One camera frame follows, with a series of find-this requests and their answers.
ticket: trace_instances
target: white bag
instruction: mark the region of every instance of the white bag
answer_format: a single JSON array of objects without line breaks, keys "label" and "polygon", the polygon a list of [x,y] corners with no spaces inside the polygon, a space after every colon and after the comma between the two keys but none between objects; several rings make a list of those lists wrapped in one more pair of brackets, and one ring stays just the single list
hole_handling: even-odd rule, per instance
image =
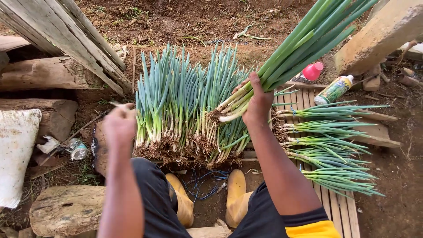
[{"label": "white bag", "polygon": [[40,109],[0,111],[0,207],[19,204],[40,121]]}]

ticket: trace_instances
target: yellow shirt sleeve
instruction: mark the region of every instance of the yellow shirt sleeve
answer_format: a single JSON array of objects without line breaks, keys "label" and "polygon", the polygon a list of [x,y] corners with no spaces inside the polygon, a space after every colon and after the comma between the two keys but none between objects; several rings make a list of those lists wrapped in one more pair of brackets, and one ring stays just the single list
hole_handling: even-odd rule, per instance
[{"label": "yellow shirt sleeve", "polygon": [[285,227],[289,238],[341,238],[332,221],[319,221],[299,227]]}]

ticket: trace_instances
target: red bottle cap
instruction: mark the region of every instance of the red bottle cap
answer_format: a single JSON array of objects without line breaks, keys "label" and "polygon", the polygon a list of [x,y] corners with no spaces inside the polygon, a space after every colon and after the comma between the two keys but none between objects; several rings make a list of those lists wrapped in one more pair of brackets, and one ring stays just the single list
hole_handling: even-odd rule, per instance
[{"label": "red bottle cap", "polygon": [[323,64],[320,62],[317,62],[315,64],[307,65],[307,67],[302,70],[302,74],[309,81],[314,81],[319,77],[320,72],[322,70],[323,70]]}]

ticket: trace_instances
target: soil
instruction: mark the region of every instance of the soil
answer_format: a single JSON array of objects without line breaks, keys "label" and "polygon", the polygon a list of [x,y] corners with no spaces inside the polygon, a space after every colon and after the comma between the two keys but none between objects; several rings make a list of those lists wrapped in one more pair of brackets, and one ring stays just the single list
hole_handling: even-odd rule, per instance
[{"label": "soil", "polygon": [[[261,65],[278,47],[278,45],[293,30],[301,18],[310,9],[312,0],[302,1],[105,1],[105,0],[77,0],[83,12],[110,44],[127,45],[129,54],[124,62],[127,65],[125,75],[132,79],[132,65],[134,51],[136,54],[135,80],[141,72],[140,53],[148,53],[162,49],[168,42],[182,45],[190,52],[192,62],[207,64],[210,48],[217,42],[238,44],[239,63],[246,67]],[[365,19],[362,17],[357,23],[360,25]],[[248,34],[257,37],[272,38],[272,40],[256,40],[246,37],[232,39],[236,33],[253,24]],[[14,35],[3,25],[0,25],[0,35]],[[194,36],[201,39],[207,47],[195,39],[181,38]],[[325,69],[317,80],[320,84],[329,84],[338,75],[335,71],[333,55],[336,48],[322,57]],[[381,82],[378,93],[393,95],[385,97],[380,94],[358,90],[344,96],[345,100],[357,100],[360,105],[390,104],[389,108],[375,109],[375,111],[399,118],[396,122],[383,122],[388,126],[390,138],[404,144],[401,148],[382,148],[369,146],[373,155],[363,156],[371,161],[372,174],[380,178],[377,188],[386,195],[366,196],[355,194],[360,234],[362,237],[417,237],[423,233],[422,221],[422,193],[421,193],[421,154],[423,140],[423,90],[421,88],[406,88],[394,82],[397,70],[387,67],[386,74],[392,82]],[[379,101],[364,98],[365,94],[379,98]],[[104,90],[53,90],[18,92],[6,94],[3,97],[40,97],[66,98],[76,100],[79,108],[76,114],[74,131],[102,114],[113,106],[107,104],[111,100],[118,102],[132,102],[133,96],[126,98],[118,96],[112,89]],[[81,131],[81,139],[86,145],[91,144],[92,131],[95,123]],[[66,184],[100,184],[104,178],[92,170],[92,155],[84,161],[70,163],[62,169],[51,172],[45,177],[30,181],[26,178],[24,186],[24,202],[13,211],[3,210],[0,213],[0,227],[7,225],[20,230],[29,226],[28,209],[39,192],[48,186]],[[224,165],[218,168],[230,171],[238,165]],[[251,168],[260,171],[257,162],[243,163],[240,169],[246,173]],[[179,177],[185,183],[192,179],[192,168],[179,168],[175,164],[162,167],[164,172],[187,169],[186,174]],[[205,169],[196,168],[197,174],[206,174]],[[262,181],[261,174],[246,175],[247,191],[253,191]],[[207,193],[209,188],[220,187],[223,180],[208,179],[200,188]],[[226,190],[194,203],[193,227],[213,226],[216,218],[225,218]]]}]

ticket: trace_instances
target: hand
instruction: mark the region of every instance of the hand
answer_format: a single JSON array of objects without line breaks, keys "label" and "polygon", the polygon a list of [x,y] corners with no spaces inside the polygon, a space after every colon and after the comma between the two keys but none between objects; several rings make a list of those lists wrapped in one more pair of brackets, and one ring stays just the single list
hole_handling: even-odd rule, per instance
[{"label": "hand", "polygon": [[242,120],[247,127],[252,125],[267,125],[269,120],[269,110],[272,107],[274,94],[272,91],[265,93],[261,87],[260,78],[256,72],[251,72],[249,76],[254,95],[248,103],[248,109],[242,115]]},{"label": "hand", "polygon": [[137,129],[136,111],[130,110],[133,106],[133,103],[118,106],[105,117],[103,128],[109,151],[130,150]]}]

